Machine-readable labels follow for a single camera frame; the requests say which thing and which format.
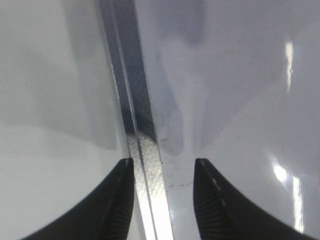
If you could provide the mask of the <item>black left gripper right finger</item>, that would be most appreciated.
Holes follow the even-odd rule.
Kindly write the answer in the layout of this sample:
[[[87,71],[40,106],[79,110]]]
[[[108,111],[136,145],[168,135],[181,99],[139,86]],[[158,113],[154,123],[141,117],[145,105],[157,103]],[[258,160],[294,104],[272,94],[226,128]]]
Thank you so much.
[[[291,183],[293,225],[250,200],[207,159],[197,158],[193,174],[193,209],[202,240],[314,240],[305,231],[302,184],[278,162],[272,163],[280,183]]]

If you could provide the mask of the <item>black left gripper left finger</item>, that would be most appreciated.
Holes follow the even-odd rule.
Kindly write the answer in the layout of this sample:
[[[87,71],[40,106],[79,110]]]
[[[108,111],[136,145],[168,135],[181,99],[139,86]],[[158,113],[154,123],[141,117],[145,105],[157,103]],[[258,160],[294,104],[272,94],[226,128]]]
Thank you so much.
[[[28,240],[125,240],[135,196],[134,162],[121,159],[81,202]]]

